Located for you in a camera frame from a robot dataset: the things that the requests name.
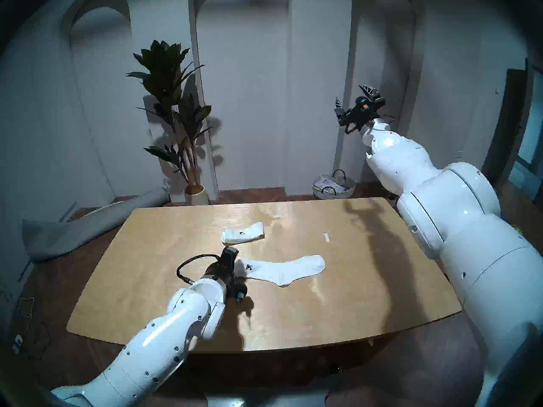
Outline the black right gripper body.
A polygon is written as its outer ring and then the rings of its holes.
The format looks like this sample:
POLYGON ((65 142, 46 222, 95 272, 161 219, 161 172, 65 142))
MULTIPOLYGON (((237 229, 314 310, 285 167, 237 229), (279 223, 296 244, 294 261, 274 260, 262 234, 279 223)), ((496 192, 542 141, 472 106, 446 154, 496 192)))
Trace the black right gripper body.
POLYGON ((380 99, 358 97, 354 107, 344 110, 343 115, 338 115, 339 126, 345 127, 346 134, 361 131, 368 122, 380 118, 378 110, 385 104, 386 100, 383 97, 380 99))

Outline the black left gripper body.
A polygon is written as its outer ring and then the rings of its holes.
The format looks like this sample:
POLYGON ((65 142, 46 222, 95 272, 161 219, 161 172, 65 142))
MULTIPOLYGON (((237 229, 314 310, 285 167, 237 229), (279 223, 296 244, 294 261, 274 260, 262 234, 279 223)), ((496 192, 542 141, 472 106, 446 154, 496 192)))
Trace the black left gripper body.
POLYGON ((248 289, 245 279, 235 275, 233 264, 227 265, 217 259, 206 269, 204 278, 221 281, 226 288, 226 300, 233 299, 236 303, 242 303, 247 296, 248 289))

